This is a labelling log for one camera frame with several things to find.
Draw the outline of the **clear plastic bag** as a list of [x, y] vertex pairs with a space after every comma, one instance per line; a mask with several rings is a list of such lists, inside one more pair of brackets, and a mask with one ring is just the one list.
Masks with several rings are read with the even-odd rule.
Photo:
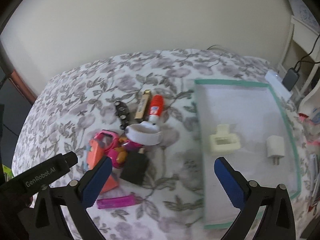
[[308, 144], [319, 146], [319, 107], [310, 115], [299, 113]]

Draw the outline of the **gold rectangular lighter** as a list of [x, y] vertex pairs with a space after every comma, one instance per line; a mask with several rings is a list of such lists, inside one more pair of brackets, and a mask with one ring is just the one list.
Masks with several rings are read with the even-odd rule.
[[147, 89], [143, 92], [136, 110], [135, 120], [141, 121], [145, 118], [151, 96], [152, 94], [150, 89]]

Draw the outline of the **white power adapter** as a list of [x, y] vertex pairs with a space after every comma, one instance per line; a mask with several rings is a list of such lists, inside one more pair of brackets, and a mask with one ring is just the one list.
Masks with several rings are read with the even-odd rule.
[[266, 140], [267, 157], [272, 159], [274, 165], [279, 165], [280, 159], [285, 156], [284, 138], [271, 135]]

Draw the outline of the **white power strip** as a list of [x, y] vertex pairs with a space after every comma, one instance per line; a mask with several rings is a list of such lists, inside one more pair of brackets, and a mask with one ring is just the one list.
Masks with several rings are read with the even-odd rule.
[[275, 72], [274, 70], [269, 70], [265, 75], [265, 80], [270, 84], [270, 86], [273, 88], [274, 92], [280, 99], [283, 99], [285, 101], [290, 100], [293, 93], [289, 92], [284, 87], [284, 85], [282, 84], [282, 79], [277, 72]]

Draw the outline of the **floral grey white blanket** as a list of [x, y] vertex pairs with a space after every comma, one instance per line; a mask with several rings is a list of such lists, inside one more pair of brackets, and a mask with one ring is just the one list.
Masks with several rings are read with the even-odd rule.
[[195, 79], [264, 80], [265, 59], [218, 50], [156, 50], [123, 54], [53, 77], [31, 108], [16, 145], [12, 169], [20, 174], [59, 154], [78, 163], [55, 186], [80, 178], [86, 146], [102, 129], [118, 131], [115, 102], [135, 113], [144, 91], [163, 96], [159, 135], [144, 135], [151, 160], [142, 186], [122, 183], [111, 197], [133, 192], [138, 204], [113, 211], [89, 209], [107, 239], [218, 239], [222, 229], [202, 224], [203, 185]]

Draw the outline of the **teal rimmed white tray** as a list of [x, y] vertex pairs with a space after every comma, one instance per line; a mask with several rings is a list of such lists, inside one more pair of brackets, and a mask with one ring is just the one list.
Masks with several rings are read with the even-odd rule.
[[[215, 155], [209, 136], [217, 125], [228, 124], [240, 138], [241, 148], [225, 159], [247, 180], [261, 186], [284, 184], [290, 198], [301, 192], [299, 154], [289, 119], [272, 87], [253, 81], [202, 79], [195, 81], [195, 102], [200, 124], [204, 183], [204, 228], [231, 226], [239, 213], [234, 208], [214, 172]], [[284, 138], [285, 156], [279, 165], [267, 157], [266, 140], [271, 135]]]

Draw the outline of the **orange blue toy knife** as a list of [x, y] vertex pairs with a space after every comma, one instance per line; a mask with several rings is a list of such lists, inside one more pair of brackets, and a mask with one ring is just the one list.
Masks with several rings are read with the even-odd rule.
[[87, 146], [86, 164], [87, 169], [91, 170], [97, 165], [105, 154], [105, 143], [98, 139], [91, 139]]

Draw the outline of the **pink puppy toy figure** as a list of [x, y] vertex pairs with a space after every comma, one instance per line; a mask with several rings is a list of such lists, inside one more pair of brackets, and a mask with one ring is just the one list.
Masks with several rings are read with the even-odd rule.
[[132, 142], [127, 137], [120, 137], [116, 146], [109, 150], [107, 156], [114, 168], [122, 168], [130, 152], [139, 151], [143, 145]]

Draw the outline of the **magenta plastic stick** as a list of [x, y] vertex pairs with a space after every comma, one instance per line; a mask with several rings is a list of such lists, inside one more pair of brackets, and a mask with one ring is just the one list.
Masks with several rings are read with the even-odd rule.
[[104, 198], [97, 200], [98, 209], [115, 209], [133, 205], [136, 205], [136, 198], [134, 194], [117, 198]]

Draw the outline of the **red capped glue bottle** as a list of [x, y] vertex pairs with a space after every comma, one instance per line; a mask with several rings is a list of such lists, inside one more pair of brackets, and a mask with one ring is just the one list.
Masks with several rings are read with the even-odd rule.
[[164, 99], [163, 96], [156, 94], [152, 97], [149, 108], [149, 119], [148, 121], [152, 124], [156, 124], [163, 112]]

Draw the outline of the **metal scissors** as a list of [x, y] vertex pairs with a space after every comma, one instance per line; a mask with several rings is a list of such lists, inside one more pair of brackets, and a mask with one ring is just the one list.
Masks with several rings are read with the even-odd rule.
[[311, 198], [315, 199], [317, 197], [317, 192], [319, 189], [319, 158], [316, 154], [310, 155], [310, 192]]

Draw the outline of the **black toy car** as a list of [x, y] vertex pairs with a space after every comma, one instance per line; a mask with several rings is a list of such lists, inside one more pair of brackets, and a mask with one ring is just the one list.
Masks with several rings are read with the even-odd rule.
[[125, 130], [130, 123], [130, 111], [125, 103], [122, 101], [116, 101], [114, 103], [116, 109], [116, 116], [120, 120], [120, 129]]

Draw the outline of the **pink kids watch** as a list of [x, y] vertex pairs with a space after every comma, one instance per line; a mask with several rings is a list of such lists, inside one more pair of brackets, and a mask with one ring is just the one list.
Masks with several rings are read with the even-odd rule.
[[102, 129], [94, 136], [94, 139], [105, 152], [119, 145], [119, 134], [111, 130]]

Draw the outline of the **black power adapter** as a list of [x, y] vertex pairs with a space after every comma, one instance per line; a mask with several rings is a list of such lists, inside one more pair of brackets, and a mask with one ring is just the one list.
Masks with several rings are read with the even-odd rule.
[[120, 179], [141, 186], [148, 169], [149, 158], [145, 153], [130, 152], [127, 156]]

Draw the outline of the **dark grey power bank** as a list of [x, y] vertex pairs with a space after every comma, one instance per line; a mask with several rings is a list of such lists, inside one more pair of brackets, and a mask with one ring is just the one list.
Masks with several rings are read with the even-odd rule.
[[299, 73], [295, 68], [290, 68], [282, 80], [282, 85], [290, 92], [299, 79]]

